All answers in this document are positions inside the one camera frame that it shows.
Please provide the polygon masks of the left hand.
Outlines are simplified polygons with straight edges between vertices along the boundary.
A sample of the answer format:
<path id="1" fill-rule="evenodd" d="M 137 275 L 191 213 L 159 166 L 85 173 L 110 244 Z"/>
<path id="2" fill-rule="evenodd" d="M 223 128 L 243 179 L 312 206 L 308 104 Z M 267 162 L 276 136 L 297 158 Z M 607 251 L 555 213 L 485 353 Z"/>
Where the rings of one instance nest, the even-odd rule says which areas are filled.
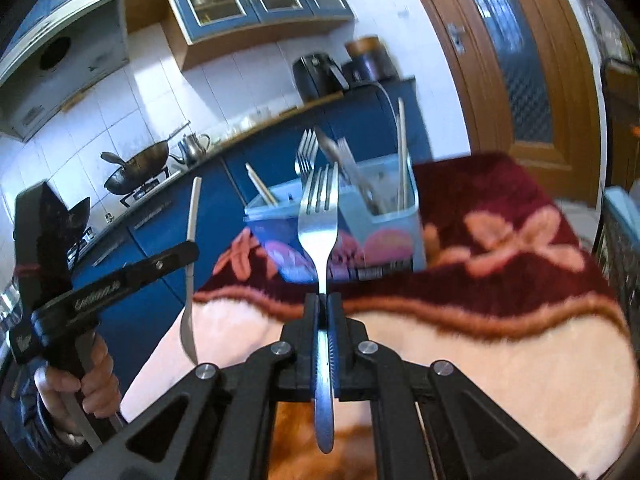
<path id="1" fill-rule="evenodd" d="M 114 375 L 114 360 L 107 345 L 96 335 L 91 350 L 93 368 L 78 379 L 65 370 L 43 365 L 35 372 L 35 385 L 44 408 L 53 419 L 53 426 L 66 434 L 79 436 L 80 431 L 65 407 L 62 394 L 81 392 L 82 409 L 96 418 L 109 418 L 119 411 L 122 394 Z"/>

